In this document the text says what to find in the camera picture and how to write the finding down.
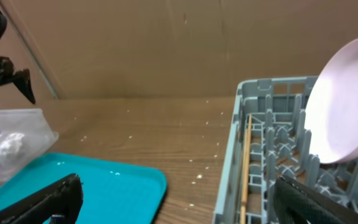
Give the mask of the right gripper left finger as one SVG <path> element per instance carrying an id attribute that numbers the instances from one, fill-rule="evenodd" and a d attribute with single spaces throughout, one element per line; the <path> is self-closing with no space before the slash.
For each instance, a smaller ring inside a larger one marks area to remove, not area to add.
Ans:
<path id="1" fill-rule="evenodd" d="M 0 210 L 0 224 L 75 223 L 82 205 L 80 177 L 69 174 Z"/>

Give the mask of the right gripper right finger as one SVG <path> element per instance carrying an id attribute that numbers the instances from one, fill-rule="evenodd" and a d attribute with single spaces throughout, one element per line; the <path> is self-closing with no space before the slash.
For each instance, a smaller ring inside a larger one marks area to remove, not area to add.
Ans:
<path id="1" fill-rule="evenodd" d="M 358 224 L 355 211 L 286 175 L 275 181 L 273 208 L 281 224 Z"/>

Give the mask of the grey dishwasher rack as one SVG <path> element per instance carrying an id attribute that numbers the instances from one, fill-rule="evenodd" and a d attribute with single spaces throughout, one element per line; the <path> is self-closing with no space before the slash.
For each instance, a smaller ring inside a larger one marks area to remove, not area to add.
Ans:
<path id="1" fill-rule="evenodd" d="M 315 77 L 246 80 L 237 87 L 214 223 L 239 223 L 244 131 L 252 115 L 246 223 L 276 223 L 275 179 L 293 177 L 358 213 L 358 158 L 323 165 L 310 153 L 305 107 Z"/>

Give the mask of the large pink plate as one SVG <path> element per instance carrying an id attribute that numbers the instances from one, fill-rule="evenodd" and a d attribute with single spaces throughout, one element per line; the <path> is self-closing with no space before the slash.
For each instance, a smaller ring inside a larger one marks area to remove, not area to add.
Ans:
<path id="1" fill-rule="evenodd" d="M 323 164 L 358 157 L 358 39 L 342 47 L 319 74 L 306 104 L 310 153 Z"/>

